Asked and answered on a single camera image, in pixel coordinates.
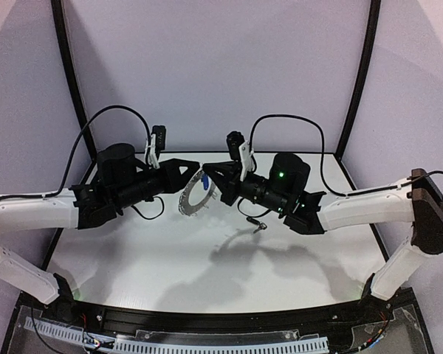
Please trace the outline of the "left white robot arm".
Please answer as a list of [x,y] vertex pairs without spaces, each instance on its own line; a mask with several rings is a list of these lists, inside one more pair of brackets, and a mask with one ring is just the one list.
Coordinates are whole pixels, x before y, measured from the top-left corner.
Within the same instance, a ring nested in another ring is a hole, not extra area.
[[[184,159],[148,162],[136,157],[127,143],[114,144],[97,155],[90,184],[79,184],[44,195],[0,195],[0,235],[34,229],[93,229],[123,210],[161,194],[183,190],[200,164]],[[72,304],[67,280],[39,269],[0,245],[0,280],[33,296],[44,305]]]

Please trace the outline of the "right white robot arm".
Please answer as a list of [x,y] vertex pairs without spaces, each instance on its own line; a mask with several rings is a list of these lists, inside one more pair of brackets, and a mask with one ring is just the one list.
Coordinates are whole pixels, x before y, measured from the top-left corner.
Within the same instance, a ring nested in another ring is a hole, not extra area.
[[363,224],[410,223],[411,235],[366,281],[363,300],[390,300],[427,259],[443,253],[443,194],[423,169],[384,187],[338,194],[307,192],[311,168],[293,153],[276,154],[268,177],[236,160],[207,163],[202,169],[220,190],[223,203],[231,206],[243,198],[258,204],[278,213],[300,235]]

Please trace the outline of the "metal ring plate with keyrings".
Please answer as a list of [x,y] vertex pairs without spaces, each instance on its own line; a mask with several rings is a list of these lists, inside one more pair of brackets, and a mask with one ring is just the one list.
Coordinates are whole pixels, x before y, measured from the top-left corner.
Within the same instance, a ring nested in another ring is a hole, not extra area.
[[215,184],[209,178],[208,190],[203,189],[201,177],[206,175],[203,170],[199,170],[179,197],[179,212],[185,216],[195,216],[198,212],[207,208],[209,201],[216,197]]

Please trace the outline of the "key with blue tag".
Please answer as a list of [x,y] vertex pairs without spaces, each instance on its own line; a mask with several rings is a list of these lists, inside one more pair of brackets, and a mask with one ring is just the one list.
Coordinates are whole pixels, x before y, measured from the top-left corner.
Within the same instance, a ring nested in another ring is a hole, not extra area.
[[202,185],[203,185],[203,189],[204,190],[208,190],[208,188],[209,188],[209,178],[206,175],[203,175],[201,177],[201,182],[202,182]]

